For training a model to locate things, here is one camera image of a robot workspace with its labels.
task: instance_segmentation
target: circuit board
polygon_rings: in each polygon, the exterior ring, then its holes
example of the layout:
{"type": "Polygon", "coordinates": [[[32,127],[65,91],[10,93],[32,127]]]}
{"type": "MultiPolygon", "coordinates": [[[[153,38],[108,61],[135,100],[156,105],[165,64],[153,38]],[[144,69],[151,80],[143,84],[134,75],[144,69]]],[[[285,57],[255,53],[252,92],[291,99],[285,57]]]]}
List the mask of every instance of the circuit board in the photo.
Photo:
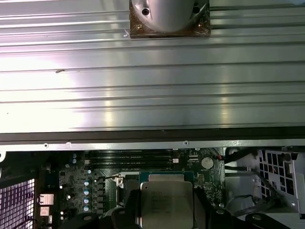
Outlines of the circuit board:
{"type": "Polygon", "coordinates": [[[105,215],[108,210],[123,206],[130,191],[139,188],[141,172],[158,171],[191,172],[193,186],[204,188],[212,205],[223,205],[222,155],[221,148],[75,153],[71,163],[60,171],[61,210],[105,215]],[[205,165],[203,159],[207,158],[209,163],[205,165]]]}

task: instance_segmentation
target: ventilation grille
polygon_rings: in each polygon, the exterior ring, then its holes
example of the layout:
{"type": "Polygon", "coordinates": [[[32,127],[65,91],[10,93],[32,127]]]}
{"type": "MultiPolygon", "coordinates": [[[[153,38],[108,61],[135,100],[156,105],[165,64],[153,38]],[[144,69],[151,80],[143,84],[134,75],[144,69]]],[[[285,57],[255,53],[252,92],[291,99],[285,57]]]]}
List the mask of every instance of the ventilation grille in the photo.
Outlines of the ventilation grille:
{"type": "Polygon", "coordinates": [[[33,228],[34,190],[34,179],[0,189],[0,229],[33,228]]]}
{"type": "MultiPolygon", "coordinates": [[[[268,180],[274,188],[294,196],[295,185],[293,164],[289,161],[285,161],[286,157],[289,158],[290,155],[285,155],[281,152],[262,150],[262,156],[259,157],[260,174],[268,180]]],[[[261,187],[262,198],[270,196],[270,190],[265,187],[263,182],[261,183],[261,187]]]]}

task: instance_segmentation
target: cable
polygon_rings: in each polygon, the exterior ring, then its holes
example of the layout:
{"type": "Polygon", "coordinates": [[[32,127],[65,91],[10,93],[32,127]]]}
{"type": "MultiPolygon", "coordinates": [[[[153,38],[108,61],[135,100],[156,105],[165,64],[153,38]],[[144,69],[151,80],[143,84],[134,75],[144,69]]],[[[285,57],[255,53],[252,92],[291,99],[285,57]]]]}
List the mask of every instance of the cable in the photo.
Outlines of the cable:
{"type": "Polygon", "coordinates": [[[233,170],[233,171],[241,171],[246,172],[248,171],[247,167],[231,167],[231,166],[224,166],[224,169],[233,170]]]}
{"type": "Polygon", "coordinates": [[[111,177],[105,177],[105,180],[108,180],[108,179],[112,179],[112,178],[118,178],[119,176],[115,175],[115,176],[111,176],[111,177]]]}
{"type": "MultiPolygon", "coordinates": [[[[251,174],[257,175],[260,178],[260,180],[265,184],[265,186],[270,190],[270,193],[271,193],[271,196],[270,196],[269,199],[261,199],[261,200],[258,201],[258,203],[255,206],[250,207],[250,208],[245,208],[243,210],[240,210],[240,211],[237,211],[237,212],[233,213],[234,216],[239,217],[239,216],[242,216],[242,215],[245,215],[245,214],[267,210],[267,209],[272,208],[274,205],[277,204],[277,202],[279,200],[279,196],[278,196],[277,191],[269,183],[268,180],[266,180],[263,176],[260,175],[260,173],[258,173],[255,170],[252,170],[251,168],[247,168],[247,167],[225,166],[224,168],[229,169],[229,170],[241,171],[241,172],[251,173],[251,174]]],[[[234,197],[233,199],[229,200],[228,204],[230,204],[236,198],[237,197],[234,197]]]]}
{"type": "Polygon", "coordinates": [[[232,161],[237,161],[251,153],[254,153],[254,152],[257,152],[257,150],[259,150],[261,148],[258,148],[258,147],[248,147],[248,148],[244,148],[244,149],[241,149],[231,155],[227,155],[224,157],[224,163],[225,164],[228,164],[232,161]]]}
{"type": "Polygon", "coordinates": [[[234,170],[234,171],[241,171],[241,172],[249,172],[249,173],[252,173],[252,174],[255,174],[257,175],[260,180],[263,182],[263,184],[268,188],[270,189],[270,192],[271,192],[271,197],[277,197],[278,194],[275,190],[275,188],[269,183],[268,180],[266,180],[262,175],[260,175],[259,172],[251,169],[251,168],[248,168],[248,167],[231,167],[231,166],[225,166],[224,167],[225,169],[229,169],[229,170],[234,170]]]}
{"type": "Polygon", "coordinates": [[[23,225],[23,224],[25,224],[25,223],[27,223],[29,221],[34,221],[35,223],[37,223],[36,219],[27,219],[27,220],[21,222],[20,224],[18,224],[17,226],[13,227],[12,229],[17,229],[18,227],[20,227],[21,225],[23,225]]]}

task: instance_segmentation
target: mounting hole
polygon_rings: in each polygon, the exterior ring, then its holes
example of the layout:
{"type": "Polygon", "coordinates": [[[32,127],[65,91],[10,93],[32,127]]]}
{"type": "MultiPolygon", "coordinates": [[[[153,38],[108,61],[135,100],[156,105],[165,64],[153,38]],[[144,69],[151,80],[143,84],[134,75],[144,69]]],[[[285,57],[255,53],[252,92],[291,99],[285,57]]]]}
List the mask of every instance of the mounting hole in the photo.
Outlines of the mounting hole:
{"type": "Polygon", "coordinates": [[[197,14],[197,13],[199,13],[199,12],[200,12],[200,8],[197,7],[197,6],[195,6],[195,7],[193,8],[193,13],[197,14]]]}
{"type": "Polygon", "coordinates": [[[143,14],[144,16],[147,16],[147,15],[149,14],[149,9],[147,9],[147,8],[143,9],[143,10],[142,10],[142,14],[143,14]]]}

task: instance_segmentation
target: black plastic part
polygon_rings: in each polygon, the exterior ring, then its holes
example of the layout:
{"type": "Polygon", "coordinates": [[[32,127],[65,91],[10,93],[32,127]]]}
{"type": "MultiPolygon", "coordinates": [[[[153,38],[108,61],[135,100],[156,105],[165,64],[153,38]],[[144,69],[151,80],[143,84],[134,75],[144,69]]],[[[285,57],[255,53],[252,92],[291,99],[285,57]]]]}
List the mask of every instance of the black plastic part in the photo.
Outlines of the black plastic part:
{"type": "Polygon", "coordinates": [[[289,229],[289,227],[284,224],[261,213],[249,214],[246,216],[245,221],[261,229],[289,229]]]}
{"type": "Polygon", "coordinates": [[[114,229],[140,229],[132,213],[124,208],[116,209],[112,213],[112,225],[114,229]]]}
{"type": "Polygon", "coordinates": [[[241,149],[239,151],[237,151],[236,153],[233,153],[231,155],[228,155],[224,158],[224,163],[225,164],[228,164],[232,161],[237,161],[249,154],[252,154],[252,153],[257,153],[257,150],[260,149],[260,148],[257,148],[257,147],[249,147],[249,148],[244,148],[244,149],[241,149]]]}
{"type": "Polygon", "coordinates": [[[82,213],[62,224],[59,229],[97,229],[99,217],[94,213],[82,213]]]}
{"type": "Polygon", "coordinates": [[[139,189],[132,190],[125,204],[125,209],[132,214],[134,219],[136,217],[139,217],[139,213],[140,213],[139,203],[141,198],[140,196],[141,196],[141,191],[139,189]]]}
{"type": "Polygon", "coordinates": [[[224,229],[224,228],[234,229],[233,217],[225,209],[213,209],[211,212],[209,229],[224,229]]]}
{"type": "Polygon", "coordinates": [[[112,225],[112,217],[105,216],[104,218],[100,219],[100,229],[113,229],[112,225]]]}

